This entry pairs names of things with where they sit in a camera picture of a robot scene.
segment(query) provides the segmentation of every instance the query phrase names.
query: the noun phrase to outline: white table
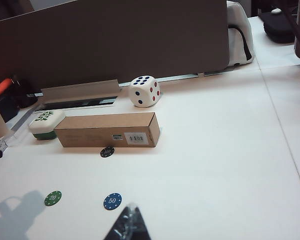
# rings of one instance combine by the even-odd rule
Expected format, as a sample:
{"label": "white table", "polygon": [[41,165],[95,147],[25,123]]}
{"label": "white table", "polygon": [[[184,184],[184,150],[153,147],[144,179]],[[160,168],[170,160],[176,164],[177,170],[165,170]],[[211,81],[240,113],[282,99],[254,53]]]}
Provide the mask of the white table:
{"label": "white table", "polygon": [[[255,18],[251,23],[261,26]],[[285,130],[293,124],[283,124],[278,109],[285,106],[278,101],[274,108],[269,94],[280,99],[285,90],[271,73],[288,82],[290,69],[282,68],[289,66],[284,60],[269,65],[253,36],[255,63],[161,82],[163,95],[153,107],[134,107],[123,87],[115,106],[66,111],[155,112],[162,127],[155,148],[116,148],[101,158],[101,148],[63,148],[58,139],[37,141],[30,133],[9,147],[0,160],[0,239],[103,239],[133,202],[154,240],[300,240],[300,176]],[[289,68],[300,76],[300,66]],[[61,201],[45,207],[54,190]],[[116,192],[122,204],[105,210],[104,198]]]}
{"label": "white table", "polygon": [[300,59],[293,45],[270,41],[259,18],[250,23],[257,61],[300,175]]}

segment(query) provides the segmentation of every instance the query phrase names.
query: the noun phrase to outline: gray desk divider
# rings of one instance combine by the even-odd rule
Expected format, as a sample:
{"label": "gray desk divider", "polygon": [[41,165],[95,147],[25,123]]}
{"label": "gray desk divider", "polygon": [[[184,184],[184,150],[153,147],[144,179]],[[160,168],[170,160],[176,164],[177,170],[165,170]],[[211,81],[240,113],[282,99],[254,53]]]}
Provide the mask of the gray desk divider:
{"label": "gray desk divider", "polygon": [[225,0],[78,0],[0,21],[0,81],[36,89],[222,70]]}

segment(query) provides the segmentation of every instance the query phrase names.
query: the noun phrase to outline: cardboard box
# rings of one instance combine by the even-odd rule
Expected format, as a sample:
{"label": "cardboard box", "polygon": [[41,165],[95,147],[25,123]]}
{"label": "cardboard box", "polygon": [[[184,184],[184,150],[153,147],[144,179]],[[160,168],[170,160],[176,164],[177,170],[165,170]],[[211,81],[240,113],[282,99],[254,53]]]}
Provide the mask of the cardboard box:
{"label": "cardboard box", "polygon": [[154,112],[66,116],[54,131],[65,148],[153,148],[160,135]]}

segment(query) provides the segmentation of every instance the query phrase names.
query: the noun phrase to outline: green poker chip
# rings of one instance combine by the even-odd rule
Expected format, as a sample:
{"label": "green poker chip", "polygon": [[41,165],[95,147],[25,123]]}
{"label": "green poker chip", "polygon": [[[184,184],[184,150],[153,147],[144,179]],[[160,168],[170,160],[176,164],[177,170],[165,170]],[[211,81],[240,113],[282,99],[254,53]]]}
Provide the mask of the green poker chip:
{"label": "green poker chip", "polygon": [[48,196],[46,196],[46,198],[44,200],[44,205],[46,205],[48,207],[55,205],[57,202],[60,201],[61,196],[62,196],[62,194],[60,191],[51,192]]}

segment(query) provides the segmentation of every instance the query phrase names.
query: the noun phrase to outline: desk seam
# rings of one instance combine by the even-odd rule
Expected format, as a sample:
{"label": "desk seam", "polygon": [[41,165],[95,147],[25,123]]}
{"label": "desk seam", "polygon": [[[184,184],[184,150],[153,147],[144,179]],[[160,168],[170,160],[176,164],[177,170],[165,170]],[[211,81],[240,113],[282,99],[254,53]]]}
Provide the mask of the desk seam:
{"label": "desk seam", "polygon": [[288,147],[288,149],[289,149],[290,156],[291,156],[291,158],[292,158],[292,161],[293,161],[293,163],[294,163],[294,167],[295,167],[295,169],[296,169],[296,172],[297,172],[297,174],[298,174],[299,181],[300,181],[300,172],[299,172],[299,170],[298,170],[298,166],[297,166],[297,164],[296,164],[294,154],[292,153],[292,149],[291,149],[291,147],[290,147],[290,145],[289,145],[289,141],[288,141],[288,139],[287,139],[287,136],[286,136],[285,130],[284,130],[283,126],[282,126],[282,123],[281,123],[280,117],[279,117],[279,115],[278,115],[278,112],[277,112],[275,103],[274,103],[274,101],[273,101],[273,98],[272,98],[272,96],[271,96],[270,90],[269,90],[269,88],[268,88],[268,84],[267,84],[267,81],[266,81],[266,79],[265,79],[264,73],[263,73],[263,71],[262,71],[261,69],[260,69],[260,72],[261,72],[261,76],[262,76],[263,82],[264,82],[265,87],[266,87],[266,91],[267,91],[268,94],[269,94],[269,97],[270,97],[270,100],[271,100],[271,104],[272,104],[272,107],[273,107],[273,109],[274,109],[276,118],[277,118],[277,120],[278,120],[278,122],[279,122],[279,125],[280,125],[280,128],[281,128],[281,131],[282,131],[282,134],[283,134],[285,143],[286,143],[286,145],[287,145],[287,147]]}

